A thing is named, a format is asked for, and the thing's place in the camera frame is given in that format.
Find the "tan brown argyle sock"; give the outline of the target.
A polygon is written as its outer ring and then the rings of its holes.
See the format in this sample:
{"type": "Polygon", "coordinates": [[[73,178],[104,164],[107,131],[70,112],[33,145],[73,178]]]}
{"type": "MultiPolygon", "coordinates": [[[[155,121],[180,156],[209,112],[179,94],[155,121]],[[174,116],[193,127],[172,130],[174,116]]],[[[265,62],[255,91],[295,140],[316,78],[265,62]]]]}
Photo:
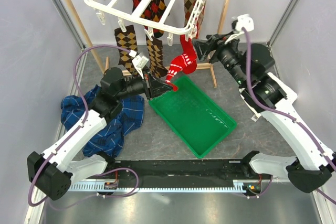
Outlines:
{"type": "MultiPolygon", "coordinates": [[[[184,21],[184,26],[187,25],[188,23],[188,20],[191,16],[191,12],[195,6],[195,2],[196,0],[184,0],[184,14],[185,14],[185,21],[184,21]]],[[[200,30],[201,30],[201,26],[202,26],[202,23],[203,23],[203,19],[204,19],[204,12],[205,12],[205,5],[206,5],[206,2],[204,2],[204,6],[203,6],[203,9],[198,17],[198,20],[197,20],[197,33],[196,33],[196,36],[194,38],[196,39],[199,39],[199,35],[200,35],[200,30]]]]}

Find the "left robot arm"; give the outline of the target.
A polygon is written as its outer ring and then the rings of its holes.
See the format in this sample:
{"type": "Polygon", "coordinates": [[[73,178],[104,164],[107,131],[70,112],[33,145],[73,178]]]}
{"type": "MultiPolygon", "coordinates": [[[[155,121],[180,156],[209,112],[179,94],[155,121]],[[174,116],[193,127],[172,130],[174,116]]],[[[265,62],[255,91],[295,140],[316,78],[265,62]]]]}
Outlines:
{"type": "Polygon", "coordinates": [[[145,94],[148,100],[173,90],[170,83],[153,76],[147,67],[135,78],[127,78],[121,69],[109,68],[100,81],[101,88],[77,123],[55,144],[41,154],[33,151],[27,157],[30,190],[38,188],[46,198],[60,199],[76,182],[91,176],[111,178],[115,165],[99,152],[82,161],[75,155],[122,110],[122,100],[145,94]]]}

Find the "red christmas sock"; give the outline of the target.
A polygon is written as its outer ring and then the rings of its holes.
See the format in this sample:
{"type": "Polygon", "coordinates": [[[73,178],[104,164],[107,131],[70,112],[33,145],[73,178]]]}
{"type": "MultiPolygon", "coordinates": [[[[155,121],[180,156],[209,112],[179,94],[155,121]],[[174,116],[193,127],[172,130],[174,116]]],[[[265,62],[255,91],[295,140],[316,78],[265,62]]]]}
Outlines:
{"type": "Polygon", "coordinates": [[[175,57],[169,66],[165,83],[177,91],[178,87],[172,83],[172,79],[182,71],[184,74],[193,73],[197,68],[197,53],[192,44],[192,39],[185,39],[185,35],[180,35],[180,44],[182,46],[182,53],[175,57]]]}

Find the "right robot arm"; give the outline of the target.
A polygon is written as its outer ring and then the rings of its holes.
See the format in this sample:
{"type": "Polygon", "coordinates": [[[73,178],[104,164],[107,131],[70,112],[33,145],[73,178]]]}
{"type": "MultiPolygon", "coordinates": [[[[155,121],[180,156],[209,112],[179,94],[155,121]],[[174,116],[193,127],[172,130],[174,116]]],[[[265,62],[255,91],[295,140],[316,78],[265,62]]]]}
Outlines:
{"type": "Polygon", "coordinates": [[[255,116],[262,116],[285,139],[295,155],[266,155],[251,151],[243,158],[241,174],[248,179],[257,174],[287,178],[300,191],[310,193],[324,185],[335,170],[335,152],[313,134],[293,107],[297,94],[269,68],[275,63],[263,44],[250,45],[251,56],[238,49],[239,39],[229,35],[208,35],[192,44],[199,60],[210,52],[211,63],[220,62],[239,85],[240,96],[255,116]]]}

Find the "brown yellow argyle sock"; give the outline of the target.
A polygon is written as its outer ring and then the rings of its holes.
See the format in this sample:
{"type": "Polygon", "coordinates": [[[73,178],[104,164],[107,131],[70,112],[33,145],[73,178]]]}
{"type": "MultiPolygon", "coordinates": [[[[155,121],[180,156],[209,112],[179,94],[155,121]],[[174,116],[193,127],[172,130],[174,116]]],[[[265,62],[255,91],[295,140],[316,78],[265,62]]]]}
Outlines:
{"type": "Polygon", "coordinates": [[[162,41],[152,37],[146,39],[150,59],[150,71],[156,78],[163,78],[167,75],[167,69],[163,64],[163,44],[162,41]]]}
{"type": "MultiPolygon", "coordinates": [[[[114,36],[118,47],[127,49],[127,50],[138,50],[136,33],[133,25],[126,26],[126,31],[123,32],[121,28],[114,30],[114,36]]],[[[133,76],[138,76],[133,63],[132,57],[124,50],[119,49],[119,65],[123,65],[129,73],[133,76]]]]}

